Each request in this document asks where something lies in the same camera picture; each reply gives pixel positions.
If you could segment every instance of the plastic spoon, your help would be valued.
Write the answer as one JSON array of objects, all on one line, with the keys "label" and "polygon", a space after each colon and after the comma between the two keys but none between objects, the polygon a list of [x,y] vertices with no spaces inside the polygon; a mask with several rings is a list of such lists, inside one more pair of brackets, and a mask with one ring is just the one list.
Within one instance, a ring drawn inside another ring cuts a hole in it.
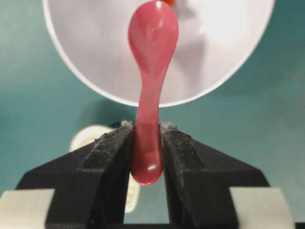
[{"label": "plastic spoon", "polygon": [[163,169],[159,141],[159,100],[177,39],[178,21],[167,3],[147,2],[132,16],[128,40],[141,73],[142,91],[136,118],[131,173],[142,185],[156,182]]}]

